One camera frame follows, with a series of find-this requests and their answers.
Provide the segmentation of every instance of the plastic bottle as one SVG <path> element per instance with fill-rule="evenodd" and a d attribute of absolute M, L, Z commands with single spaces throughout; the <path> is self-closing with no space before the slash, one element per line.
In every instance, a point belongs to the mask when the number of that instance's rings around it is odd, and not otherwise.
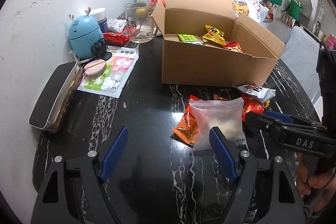
<path fill-rule="evenodd" d="M 232 6 L 236 18 L 241 14 L 249 15 L 249 9 L 245 0 L 232 0 Z"/>

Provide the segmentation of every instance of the cardboard box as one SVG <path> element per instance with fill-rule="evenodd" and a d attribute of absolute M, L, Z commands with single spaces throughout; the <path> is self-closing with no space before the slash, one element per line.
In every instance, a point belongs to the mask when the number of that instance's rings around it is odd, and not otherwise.
<path fill-rule="evenodd" d="M 234 19 L 231 0 L 157 2 L 153 18 L 163 33 L 162 83 L 184 85 L 262 86 L 285 45 L 246 15 Z M 178 33 L 203 36 L 205 25 L 222 30 L 244 53 L 179 42 Z"/>

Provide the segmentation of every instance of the finger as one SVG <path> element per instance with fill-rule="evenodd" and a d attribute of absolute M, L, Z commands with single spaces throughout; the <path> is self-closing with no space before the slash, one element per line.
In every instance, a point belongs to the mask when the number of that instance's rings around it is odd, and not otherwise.
<path fill-rule="evenodd" d="M 309 185 L 315 189 L 320 189 L 326 185 L 326 183 L 331 179 L 332 175 L 333 174 L 331 173 L 323 173 L 317 176 L 312 176 L 308 180 Z"/>
<path fill-rule="evenodd" d="M 300 165 L 296 171 L 296 174 L 302 182 L 306 182 L 308 178 L 308 169 L 304 165 Z"/>
<path fill-rule="evenodd" d="M 299 153 L 296 157 L 296 161 L 299 162 L 299 161 L 302 161 L 302 159 L 303 159 L 303 154 Z"/>
<path fill-rule="evenodd" d="M 309 195 L 311 193 L 311 188 L 309 185 L 303 183 L 301 180 L 296 180 L 296 189 L 299 193 L 300 198 L 304 195 Z"/>

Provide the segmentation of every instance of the human hand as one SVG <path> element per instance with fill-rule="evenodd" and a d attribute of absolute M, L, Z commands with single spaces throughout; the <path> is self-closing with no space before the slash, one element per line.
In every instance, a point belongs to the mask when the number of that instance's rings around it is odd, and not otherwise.
<path fill-rule="evenodd" d="M 303 159 L 303 155 L 300 153 L 296 161 L 301 162 Z M 303 198 L 304 195 L 309 195 L 311 193 L 311 189 L 320 189 L 324 187 L 328 181 L 332 178 L 333 174 L 335 172 L 335 168 L 331 169 L 327 173 L 323 173 L 316 176 L 311 176 L 308 178 L 308 169 L 304 165 L 300 165 L 297 173 L 297 179 L 296 179 L 296 189 L 298 190 L 300 198 Z M 334 193 L 336 191 L 336 176 L 331 180 L 329 185 L 325 188 L 325 191 L 323 192 L 322 199 L 318 203 L 318 205 L 314 208 L 314 212 L 318 212 L 322 210 L 331 200 Z"/>

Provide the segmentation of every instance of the black marble table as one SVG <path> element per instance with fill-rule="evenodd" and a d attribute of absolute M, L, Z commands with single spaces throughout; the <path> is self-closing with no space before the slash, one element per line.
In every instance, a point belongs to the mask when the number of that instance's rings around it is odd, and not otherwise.
<path fill-rule="evenodd" d="M 127 147 L 105 189 L 122 223 L 205 223 L 218 219 L 233 185 L 222 174 L 212 150 L 192 153 L 172 138 L 187 97 L 212 94 L 235 99 L 234 88 L 163 85 L 162 39 L 140 45 L 140 58 L 119 99 L 77 91 L 56 136 L 42 133 L 33 166 L 36 191 L 53 158 L 82 156 L 104 145 L 126 126 Z M 319 121 L 305 91 L 279 60 L 265 86 L 276 89 L 270 109 Z M 295 176 L 295 153 L 275 147 L 267 133 L 245 127 L 249 150 L 257 157 L 282 156 Z M 84 219 L 93 222 L 80 180 L 76 180 Z M 251 209 L 258 201 L 257 194 Z"/>

